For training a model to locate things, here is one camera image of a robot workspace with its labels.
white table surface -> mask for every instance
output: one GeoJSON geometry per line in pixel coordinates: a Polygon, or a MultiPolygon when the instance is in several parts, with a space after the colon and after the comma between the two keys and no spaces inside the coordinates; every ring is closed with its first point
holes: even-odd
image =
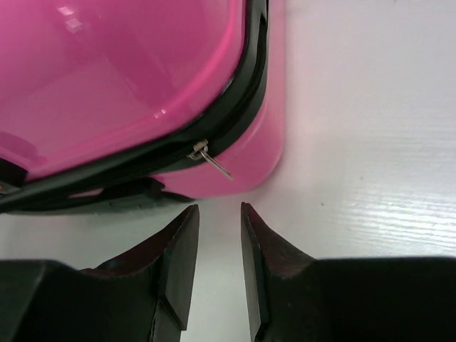
{"type": "MultiPolygon", "coordinates": [[[[200,203],[182,342],[249,340],[241,201],[316,258],[456,255],[456,1],[289,0],[287,16],[284,157],[258,190],[200,203]]],[[[2,215],[0,257],[95,267],[181,209],[2,215]]]]}

metal zipper tab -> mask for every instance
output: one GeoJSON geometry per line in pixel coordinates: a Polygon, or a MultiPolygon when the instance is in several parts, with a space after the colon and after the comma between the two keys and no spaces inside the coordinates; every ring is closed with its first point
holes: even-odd
{"type": "Polygon", "coordinates": [[[207,162],[209,162],[213,167],[219,170],[225,177],[233,180],[233,177],[230,175],[227,169],[221,166],[214,158],[212,158],[208,151],[209,151],[209,142],[207,140],[202,140],[199,143],[193,146],[193,152],[188,155],[188,158],[193,160],[199,160],[204,158],[207,162]]]}

black rubber trim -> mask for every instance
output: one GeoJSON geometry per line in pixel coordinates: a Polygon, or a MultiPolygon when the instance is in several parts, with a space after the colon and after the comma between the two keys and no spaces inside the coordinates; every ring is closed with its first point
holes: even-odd
{"type": "MultiPolygon", "coordinates": [[[[202,137],[211,137],[216,134],[216,138],[220,143],[214,141],[214,147],[211,146],[210,152],[214,156],[223,152],[223,150],[232,145],[244,133],[248,128],[246,123],[251,123],[258,113],[259,106],[256,110],[246,110],[241,115],[234,113],[239,120],[239,124],[233,125],[227,136],[221,136],[221,133],[218,133],[214,129],[227,121],[233,122],[234,119],[226,115],[221,115],[221,113],[233,114],[232,111],[239,106],[239,103],[245,103],[246,94],[247,97],[252,94],[252,79],[255,78],[255,71],[258,70],[259,65],[258,46],[261,23],[263,23],[263,29],[267,30],[266,0],[247,0],[246,37],[244,40],[244,52],[239,66],[227,89],[193,123],[158,140],[147,142],[57,175],[25,184],[20,191],[0,197],[0,212],[25,209],[25,207],[29,206],[29,203],[52,198],[53,196],[51,195],[57,192],[61,194],[68,192],[76,193],[78,184],[94,178],[96,175],[120,168],[121,165],[140,160],[141,157],[143,159],[146,157],[149,160],[151,158],[154,160],[155,158],[159,159],[161,155],[176,154],[176,151],[179,150],[185,151],[189,143],[195,143],[195,139],[201,140],[202,137]]],[[[263,56],[262,65],[266,65],[266,56],[263,56]]],[[[259,73],[262,76],[261,80],[265,80],[265,74],[266,72],[264,70],[259,73]]],[[[260,103],[261,105],[264,98],[264,91],[260,93],[255,91],[254,94],[256,96],[250,99],[256,99],[255,103],[260,103]]],[[[189,164],[186,160],[182,163],[177,163],[178,161],[180,159],[171,162],[170,164],[174,165],[171,168],[167,168],[169,165],[163,165],[159,171],[179,170],[195,165],[194,163],[189,164]]]]}
{"type": "MultiPolygon", "coordinates": [[[[231,120],[217,130],[214,135],[206,136],[209,141],[209,154],[212,157],[216,157],[223,153],[232,146],[233,143],[240,139],[257,117],[261,105],[263,104],[264,96],[266,94],[268,70],[267,25],[265,21],[262,21],[260,26],[256,61],[254,74],[247,87],[247,91],[244,94],[244,97],[237,103],[235,109],[236,115],[233,115],[231,120]]],[[[183,158],[154,173],[182,170],[204,162],[203,159],[192,160],[190,158],[183,158]]]]}
{"type": "Polygon", "coordinates": [[[164,187],[162,183],[153,178],[142,178],[105,189],[99,195],[53,198],[33,203],[13,213],[22,215],[102,214],[194,202],[192,198],[164,192],[162,191],[164,187]]]}

